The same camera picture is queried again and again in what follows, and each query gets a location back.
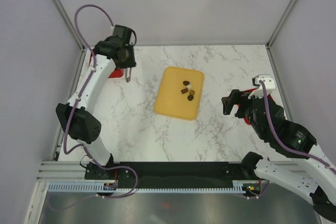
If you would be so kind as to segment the red box lid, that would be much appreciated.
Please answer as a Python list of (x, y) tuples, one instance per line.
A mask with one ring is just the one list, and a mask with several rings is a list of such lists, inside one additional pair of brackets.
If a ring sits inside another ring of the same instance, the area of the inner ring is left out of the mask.
[[(243, 94), (246, 94), (246, 93), (251, 93), (252, 91), (254, 91), (256, 88), (252, 88), (252, 89), (248, 89), (248, 90), (245, 90), (243, 91)], [(244, 121), (247, 125), (251, 125), (249, 119), (247, 117), (244, 117)]]

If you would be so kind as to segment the metal serving tongs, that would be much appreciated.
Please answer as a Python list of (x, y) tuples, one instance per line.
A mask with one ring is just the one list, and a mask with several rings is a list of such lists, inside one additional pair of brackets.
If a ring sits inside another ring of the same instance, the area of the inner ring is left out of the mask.
[(131, 81), (132, 68), (125, 69), (125, 80), (127, 83)]

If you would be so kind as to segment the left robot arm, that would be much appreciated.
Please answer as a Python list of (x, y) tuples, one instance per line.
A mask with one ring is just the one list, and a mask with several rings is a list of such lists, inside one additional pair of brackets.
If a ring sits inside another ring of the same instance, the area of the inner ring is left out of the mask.
[(66, 103), (56, 107), (57, 118), (64, 131), (63, 152), (68, 155), (74, 148), (67, 149), (67, 139), (77, 142), (97, 166), (97, 174), (103, 179), (114, 175), (113, 156), (103, 144), (100, 132), (102, 124), (94, 116), (94, 108), (102, 88), (116, 69), (131, 72), (137, 63), (134, 46), (135, 31), (129, 27), (115, 25), (112, 35), (99, 41), (91, 49), (90, 65), (74, 94)]

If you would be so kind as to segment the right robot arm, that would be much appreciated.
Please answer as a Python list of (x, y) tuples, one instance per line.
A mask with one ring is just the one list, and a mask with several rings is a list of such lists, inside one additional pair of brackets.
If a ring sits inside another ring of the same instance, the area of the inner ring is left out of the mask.
[(271, 95), (257, 97), (255, 90), (234, 89), (222, 98), (222, 104), (224, 115), (238, 106), (235, 117), (244, 119), (261, 140), (298, 164), (310, 178), (279, 168), (253, 152), (244, 157), (241, 175), (246, 179), (257, 176), (275, 183), (306, 200), (323, 218), (335, 222), (335, 167), (316, 138), (304, 126), (287, 120), (283, 107)]

